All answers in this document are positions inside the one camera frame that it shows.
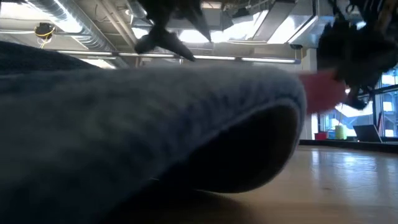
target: rolled rug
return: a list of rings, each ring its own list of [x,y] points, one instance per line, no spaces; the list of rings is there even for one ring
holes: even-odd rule
[[[255,189],[307,109],[297,75],[242,65],[37,71],[0,92],[0,223],[98,223],[153,179]]]
[[[58,52],[42,50],[10,42],[0,41],[0,77],[11,73],[99,69],[78,58]]]

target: ceiling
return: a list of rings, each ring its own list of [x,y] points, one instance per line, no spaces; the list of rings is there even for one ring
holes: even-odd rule
[[[150,26],[139,19],[133,19],[126,6],[126,0],[109,0],[116,8],[123,21],[119,21],[113,14],[112,19],[119,26],[121,22],[132,27],[137,38],[140,38],[150,29]],[[333,20],[331,9],[321,0],[230,0],[224,1],[226,10],[220,9],[222,0],[205,2],[202,4],[206,19],[212,29],[214,43],[203,40],[203,36],[192,29],[187,21],[171,20],[168,30],[176,32],[182,41],[195,55],[217,55],[229,57],[270,57],[270,58],[297,58],[305,56],[306,47],[316,47],[317,40],[327,22]],[[133,52],[129,38],[124,38],[115,25],[106,16],[103,8],[97,6],[96,0],[67,0],[59,1],[74,4],[80,8],[82,14],[89,21],[87,29],[95,29],[103,42],[106,42],[108,51]],[[249,16],[231,20],[239,7],[249,6]],[[0,40],[17,42],[20,44],[40,47],[43,40],[39,40],[33,33],[40,22],[56,24],[49,14],[38,11],[28,4],[16,4],[6,1],[0,13]],[[58,25],[55,35],[45,45],[50,50],[93,50],[80,41],[76,34],[68,34]],[[289,44],[301,44],[304,51],[298,53],[290,48]],[[84,59],[96,59],[85,56]],[[136,65],[133,57],[123,57],[130,66]],[[166,60],[166,63],[176,63],[178,60]]]

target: wooden floor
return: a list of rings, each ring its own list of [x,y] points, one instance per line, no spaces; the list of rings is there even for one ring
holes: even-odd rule
[[[284,171],[260,189],[184,196],[126,215],[127,223],[398,223],[398,156],[299,147]]]

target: yellow object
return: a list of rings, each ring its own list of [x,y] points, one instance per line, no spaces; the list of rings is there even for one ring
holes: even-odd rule
[[[347,139],[346,128],[343,125],[337,125],[335,127],[336,139],[345,140]]]
[[[50,32],[48,32],[46,34],[38,34],[38,33],[36,33],[36,29],[37,29],[37,27],[35,27],[34,32],[35,32],[35,35],[37,37],[45,37],[45,40],[43,41],[43,44],[40,46],[40,48],[43,49],[44,45],[46,45],[47,43],[50,42],[49,41],[49,36],[55,31],[55,27]]]

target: ceiling light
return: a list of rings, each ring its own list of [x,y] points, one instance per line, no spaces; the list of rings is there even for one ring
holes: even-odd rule
[[[244,62],[269,62],[269,63],[295,63],[294,59],[279,59],[279,58],[242,58]]]
[[[102,59],[81,59],[81,60],[100,68],[115,69],[115,66],[109,64],[108,62],[105,62]]]
[[[137,54],[137,53],[120,53],[120,56],[133,56],[133,57],[150,57],[150,58],[175,58],[173,54]]]
[[[61,54],[67,55],[93,55],[93,56],[112,56],[112,52],[94,52],[88,50],[58,50]]]
[[[209,60],[235,60],[235,57],[223,56],[207,56],[207,55],[194,55],[196,59],[209,59]]]
[[[318,21],[318,16],[314,16],[307,24],[305,24],[290,40],[288,40],[288,43],[292,43],[295,41],[298,37],[300,37],[312,24],[314,24],[316,21]]]

